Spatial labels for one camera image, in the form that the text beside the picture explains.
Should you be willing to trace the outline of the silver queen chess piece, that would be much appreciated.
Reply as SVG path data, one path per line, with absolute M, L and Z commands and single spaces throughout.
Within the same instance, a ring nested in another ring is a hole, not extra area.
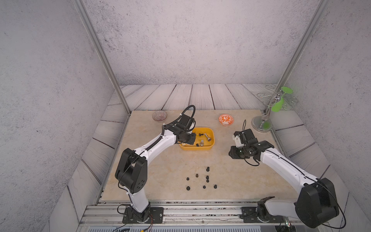
M 204 133 L 204 136 L 207 138 L 208 142 L 210 142 L 212 140 L 211 137 L 209 137 L 209 135 L 207 133 Z

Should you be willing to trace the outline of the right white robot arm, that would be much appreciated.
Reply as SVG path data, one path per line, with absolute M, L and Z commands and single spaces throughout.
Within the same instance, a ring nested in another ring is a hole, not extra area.
M 282 216 L 297 218 L 306 226 L 316 228 L 344 215 L 337 201 L 334 184 L 329 179 L 319 179 L 309 174 L 288 160 L 269 142 L 232 146 L 229 156 L 241 160 L 252 158 L 256 166 L 261 163 L 269 166 L 299 195 L 295 200 L 276 199 L 273 196 L 261 199 L 256 208 L 259 221 L 266 223 L 274 216 Z

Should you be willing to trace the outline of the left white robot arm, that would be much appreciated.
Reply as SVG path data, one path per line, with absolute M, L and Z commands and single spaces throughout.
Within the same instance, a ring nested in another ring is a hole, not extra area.
M 178 125 L 163 125 L 161 133 L 147 144 L 122 152 L 115 178 L 118 187 L 124 189 L 130 199 L 130 206 L 136 213 L 147 212 L 150 203 L 146 197 L 144 186 L 148 178 L 148 167 L 160 153 L 167 148 L 178 144 L 194 144 L 196 135 L 192 132 L 196 123 L 189 128 L 181 128 Z

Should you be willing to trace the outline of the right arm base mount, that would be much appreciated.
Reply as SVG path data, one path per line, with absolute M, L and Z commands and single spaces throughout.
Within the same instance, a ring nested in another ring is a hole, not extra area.
M 273 199 L 274 196 L 269 196 L 258 201 L 256 207 L 242 207 L 241 214 L 239 218 L 243 220 L 244 223 L 278 223 L 283 222 L 283 216 L 273 216 L 271 215 L 265 203 Z

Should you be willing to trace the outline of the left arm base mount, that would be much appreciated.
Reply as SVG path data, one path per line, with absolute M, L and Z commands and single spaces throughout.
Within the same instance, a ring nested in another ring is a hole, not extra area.
M 148 205 L 142 212 L 136 211 L 132 206 L 128 206 L 123 213 L 123 224 L 161 224 L 163 222 L 164 208 L 152 207 Z

